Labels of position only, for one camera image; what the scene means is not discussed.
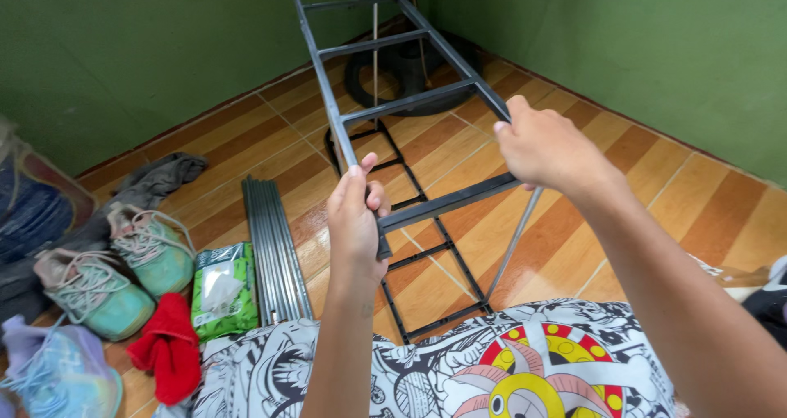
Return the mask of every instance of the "hand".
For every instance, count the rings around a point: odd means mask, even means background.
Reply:
[[[536,111],[521,95],[507,105],[512,124],[498,121],[494,131],[508,170],[526,190],[546,186],[570,197],[623,178],[571,120],[551,109]]]
[[[366,175],[377,163],[377,155],[368,154],[360,166],[350,166],[328,198],[330,233],[330,279],[341,284],[368,282],[376,288],[388,270],[388,260],[377,261],[378,215],[390,213],[391,204],[380,182],[369,182]]]

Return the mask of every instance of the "gray cloth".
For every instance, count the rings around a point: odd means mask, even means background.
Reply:
[[[109,248],[107,214],[114,202],[132,204],[141,209],[155,209],[170,193],[192,182],[208,167],[200,155],[171,153],[133,171],[113,191],[115,196],[93,213],[82,226],[68,232],[46,249],[61,247],[85,252]],[[35,257],[28,257],[0,268],[0,322],[21,313],[31,323],[52,303],[43,294],[39,277],[33,272]]]

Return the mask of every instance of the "purple sneaker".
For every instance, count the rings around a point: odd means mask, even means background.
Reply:
[[[32,327],[22,315],[2,324],[8,348],[7,387],[30,418],[112,418],[123,384],[104,361],[101,341],[81,326]]]

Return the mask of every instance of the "tiled floor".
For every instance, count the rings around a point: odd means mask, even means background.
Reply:
[[[341,83],[341,60],[328,66],[341,111],[357,107]],[[502,97],[521,93],[539,109],[571,118],[623,170],[636,195],[688,252],[711,265],[747,272],[787,253],[787,193],[665,139],[643,127],[529,77],[504,61],[487,58],[484,76]],[[446,82],[445,74],[436,82]],[[436,116],[383,121],[429,197],[458,190],[506,170],[492,136],[495,117],[481,101]],[[198,249],[249,239],[240,181],[251,174],[279,183],[298,258],[317,316],[330,275],[325,199],[337,177],[323,151],[327,125],[312,70],[304,71],[215,115],[184,127],[81,179],[101,199],[133,168],[169,152],[199,153],[211,166],[172,194],[161,211],[186,224]],[[391,149],[375,136],[354,141],[356,153]],[[393,201],[414,190],[401,169],[375,173]],[[442,217],[473,275],[486,289],[529,194],[503,192]],[[395,258],[441,242],[430,221],[388,235]],[[393,272],[389,286],[412,330],[472,302],[453,257],[438,253]],[[594,301],[625,296],[593,232],[567,199],[544,192],[492,304],[495,309],[554,297]],[[397,340],[382,291],[374,329]],[[42,322],[51,321],[50,315]],[[438,333],[453,327],[449,324]],[[152,378],[134,369],[127,343],[108,345],[109,362],[123,375],[126,397],[119,416],[147,417],[157,405]]]

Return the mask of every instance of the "right hand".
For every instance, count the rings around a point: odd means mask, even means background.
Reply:
[[[551,109],[536,111],[521,95],[506,104],[512,123],[498,121],[494,131],[508,170],[527,190],[546,186],[571,194],[623,178],[571,120]]]

